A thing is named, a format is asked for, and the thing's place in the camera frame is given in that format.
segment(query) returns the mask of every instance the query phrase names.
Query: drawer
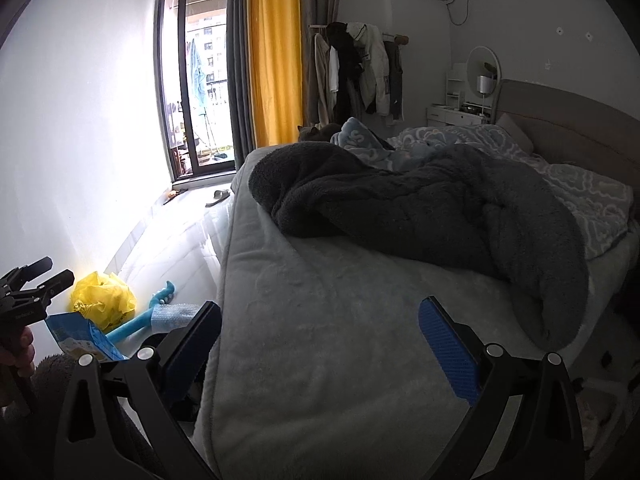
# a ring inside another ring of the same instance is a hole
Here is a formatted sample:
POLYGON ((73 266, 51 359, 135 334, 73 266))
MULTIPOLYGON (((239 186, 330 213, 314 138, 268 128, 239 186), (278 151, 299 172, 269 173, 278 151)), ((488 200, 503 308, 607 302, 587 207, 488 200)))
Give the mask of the drawer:
POLYGON ((430 121, 447 122, 447 111, 442 108, 427 108, 427 119, 430 121))
POLYGON ((472 124, 482 124, 482 117, 460 112, 447 112, 446 123, 455 126, 471 126, 472 124))

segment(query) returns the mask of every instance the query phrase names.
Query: patterned comforter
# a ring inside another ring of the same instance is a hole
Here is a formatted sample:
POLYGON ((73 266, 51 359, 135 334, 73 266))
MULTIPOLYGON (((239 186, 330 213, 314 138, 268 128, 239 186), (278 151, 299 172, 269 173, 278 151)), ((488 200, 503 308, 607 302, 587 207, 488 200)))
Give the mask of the patterned comforter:
POLYGON ((545 179, 556 198, 574 215, 584 237, 587 260, 605 253, 628 232, 633 202, 631 187, 578 166, 549 164, 540 156, 529 156, 495 124, 411 128, 387 139, 395 148, 390 151, 380 145, 364 124, 351 118, 331 142, 374 168, 391 171, 416 168, 445 146, 460 143, 495 158, 527 164, 545 179))

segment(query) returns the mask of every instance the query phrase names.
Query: bed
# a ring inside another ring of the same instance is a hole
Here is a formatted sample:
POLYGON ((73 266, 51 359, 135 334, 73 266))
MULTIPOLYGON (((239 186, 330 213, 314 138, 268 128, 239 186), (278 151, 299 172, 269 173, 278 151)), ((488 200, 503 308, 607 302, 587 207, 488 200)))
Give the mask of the bed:
MULTIPOLYGON (((556 89, 503 81, 508 113, 549 162, 571 161, 640 191, 640 123, 556 89)), ((218 303, 194 444, 222 478, 420 478, 462 421, 417 324, 436 296, 457 322, 514 355, 544 353, 514 317, 508 287, 360 247, 284 236, 248 190, 255 150, 233 182, 218 303)), ((639 232, 589 262, 590 296, 570 366, 638 259, 639 232)))

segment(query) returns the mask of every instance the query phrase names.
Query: window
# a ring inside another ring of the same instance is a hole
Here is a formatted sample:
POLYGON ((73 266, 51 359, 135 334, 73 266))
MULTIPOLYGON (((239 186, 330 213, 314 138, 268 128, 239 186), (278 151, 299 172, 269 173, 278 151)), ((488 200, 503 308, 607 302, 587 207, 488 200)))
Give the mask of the window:
POLYGON ((231 170, 226 49, 220 44, 226 0, 159 0, 158 6, 161 110, 174 181, 231 170), (206 43, 200 36, 208 36, 206 43))

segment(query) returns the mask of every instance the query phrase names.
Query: gray slipper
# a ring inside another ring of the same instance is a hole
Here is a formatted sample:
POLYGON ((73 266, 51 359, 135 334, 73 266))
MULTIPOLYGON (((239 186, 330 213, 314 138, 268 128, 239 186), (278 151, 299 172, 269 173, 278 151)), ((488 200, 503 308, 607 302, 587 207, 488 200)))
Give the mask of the gray slipper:
POLYGON ((225 198, 229 198, 231 192, 228 189, 217 189, 213 192, 213 202, 209 202, 204 207, 212 207, 217 203, 222 202, 225 198))

